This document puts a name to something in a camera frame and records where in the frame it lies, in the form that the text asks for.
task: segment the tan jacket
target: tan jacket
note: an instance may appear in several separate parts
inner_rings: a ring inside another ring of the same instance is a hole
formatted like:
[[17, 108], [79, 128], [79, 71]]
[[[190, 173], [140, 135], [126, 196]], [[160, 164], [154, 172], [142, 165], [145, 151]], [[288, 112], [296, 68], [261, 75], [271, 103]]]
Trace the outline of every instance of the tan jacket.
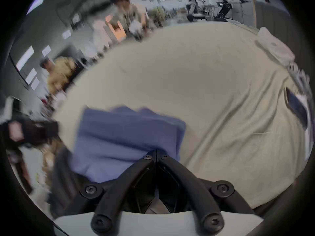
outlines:
[[59, 57], [55, 61], [55, 68], [49, 74], [47, 87], [51, 94], [57, 93], [57, 85], [63, 86], [68, 83], [68, 78], [76, 69], [76, 64], [72, 58]]

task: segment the wrinkled fabric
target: wrinkled fabric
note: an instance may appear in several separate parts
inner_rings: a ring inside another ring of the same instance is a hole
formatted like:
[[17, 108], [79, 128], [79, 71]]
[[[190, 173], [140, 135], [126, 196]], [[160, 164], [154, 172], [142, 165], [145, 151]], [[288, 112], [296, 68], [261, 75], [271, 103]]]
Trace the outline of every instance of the wrinkled fabric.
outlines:
[[70, 168], [90, 181], [115, 179], [149, 151], [160, 149], [179, 161], [186, 124], [148, 108], [123, 106], [111, 112], [86, 108]]

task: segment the hand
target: hand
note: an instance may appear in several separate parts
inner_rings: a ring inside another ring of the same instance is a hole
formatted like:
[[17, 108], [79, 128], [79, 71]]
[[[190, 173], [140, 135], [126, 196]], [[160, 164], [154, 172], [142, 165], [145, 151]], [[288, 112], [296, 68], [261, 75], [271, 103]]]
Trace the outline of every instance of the hand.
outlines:
[[57, 91], [60, 91], [62, 89], [62, 86], [60, 84], [55, 85]]
[[147, 22], [143, 21], [141, 22], [142, 28], [144, 29], [144, 32], [147, 33]]

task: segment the white paper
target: white paper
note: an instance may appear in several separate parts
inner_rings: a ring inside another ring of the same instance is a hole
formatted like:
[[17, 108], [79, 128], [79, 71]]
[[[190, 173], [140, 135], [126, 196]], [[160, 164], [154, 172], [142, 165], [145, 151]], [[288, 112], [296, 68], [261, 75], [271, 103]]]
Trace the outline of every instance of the white paper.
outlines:
[[32, 82], [36, 74], [37, 74], [37, 71], [33, 68], [25, 80], [28, 85]]
[[25, 65], [26, 61], [34, 54], [34, 49], [32, 46], [30, 46], [27, 51], [23, 54], [23, 56], [20, 58], [18, 63], [16, 63], [16, 68], [21, 71], [23, 65]]
[[47, 56], [48, 53], [50, 53], [51, 49], [50, 46], [47, 45], [43, 50], [42, 50], [42, 54], [44, 55], [44, 57]]
[[35, 78], [35, 80], [31, 84], [31, 88], [35, 91], [35, 89], [37, 88], [38, 84], [39, 84], [39, 80], [38, 80], [38, 78]]
[[70, 36], [71, 36], [70, 30], [65, 31], [65, 32], [62, 34], [63, 39], [67, 39], [67, 38], [70, 37]]

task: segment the beige shirt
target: beige shirt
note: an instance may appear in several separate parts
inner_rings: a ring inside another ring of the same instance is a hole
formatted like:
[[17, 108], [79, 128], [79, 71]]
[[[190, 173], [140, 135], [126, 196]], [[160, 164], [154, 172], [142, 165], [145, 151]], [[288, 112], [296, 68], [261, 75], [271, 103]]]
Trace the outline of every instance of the beige shirt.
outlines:
[[146, 14], [146, 8], [138, 3], [130, 3], [128, 10], [117, 9], [110, 23], [116, 25], [119, 21], [127, 29], [133, 20], [141, 22], [141, 15]]
[[72, 58], [59, 57], [55, 62], [54, 70], [49, 74], [47, 87], [51, 94], [57, 93], [56, 86], [63, 86], [68, 83], [68, 78], [76, 69], [76, 64]]

